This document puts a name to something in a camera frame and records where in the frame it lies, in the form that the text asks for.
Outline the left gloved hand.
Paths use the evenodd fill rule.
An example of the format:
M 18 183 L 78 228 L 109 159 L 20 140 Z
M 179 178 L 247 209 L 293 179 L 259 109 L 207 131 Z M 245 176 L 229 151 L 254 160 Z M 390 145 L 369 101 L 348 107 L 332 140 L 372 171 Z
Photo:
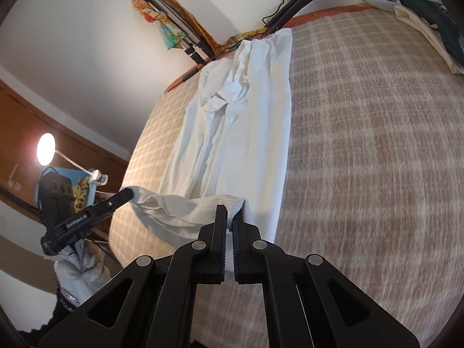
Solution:
M 66 247 L 57 256 L 53 268 L 60 293 L 72 308 L 81 306 L 111 280 L 104 259 L 103 250 L 89 241 L 79 244 L 78 250 Z

